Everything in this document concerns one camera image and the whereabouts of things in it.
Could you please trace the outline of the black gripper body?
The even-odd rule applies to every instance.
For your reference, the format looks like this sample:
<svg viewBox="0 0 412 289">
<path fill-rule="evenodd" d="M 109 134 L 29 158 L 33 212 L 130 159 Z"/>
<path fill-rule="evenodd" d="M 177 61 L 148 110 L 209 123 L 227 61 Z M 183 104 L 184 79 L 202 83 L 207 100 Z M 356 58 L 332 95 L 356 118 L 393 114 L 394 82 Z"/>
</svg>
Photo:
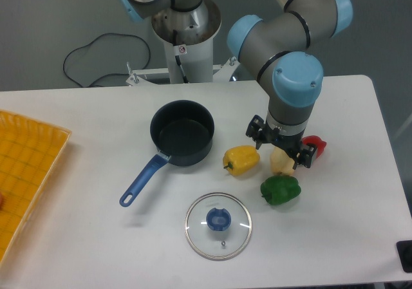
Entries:
<svg viewBox="0 0 412 289">
<path fill-rule="evenodd" d="M 247 126 L 245 134 L 254 142 L 259 138 L 262 144 L 272 144 L 284 150 L 290 158 L 300 152 L 299 165 L 311 168 L 316 157 L 317 148 L 307 146 L 302 142 L 303 133 L 304 131 L 300 131 L 295 135 L 283 135 L 280 128 L 271 129 L 268 122 L 264 122 L 259 115 L 254 115 Z"/>
</svg>

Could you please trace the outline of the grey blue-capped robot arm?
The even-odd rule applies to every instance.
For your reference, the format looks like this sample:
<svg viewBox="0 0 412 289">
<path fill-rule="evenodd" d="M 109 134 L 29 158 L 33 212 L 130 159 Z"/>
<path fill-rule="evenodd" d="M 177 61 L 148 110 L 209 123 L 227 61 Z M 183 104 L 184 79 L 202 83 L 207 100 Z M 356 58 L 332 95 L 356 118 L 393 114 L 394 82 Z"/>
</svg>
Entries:
<svg viewBox="0 0 412 289">
<path fill-rule="evenodd" d="M 209 82 L 212 41 L 221 26 L 211 0 L 120 0 L 132 21 L 151 20 L 163 42 L 172 83 Z M 303 133 L 320 95 L 323 67 L 307 49 L 336 36 L 353 18 L 350 0 L 277 0 L 283 13 L 264 21 L 256 15 L 237 20 L 227 46 L 269 97 L 266 119 L 255 117 L 247 136 L 257 145 L 282 149 L 295 165 L 310 167 L 317 156 Z"/>
</svg>

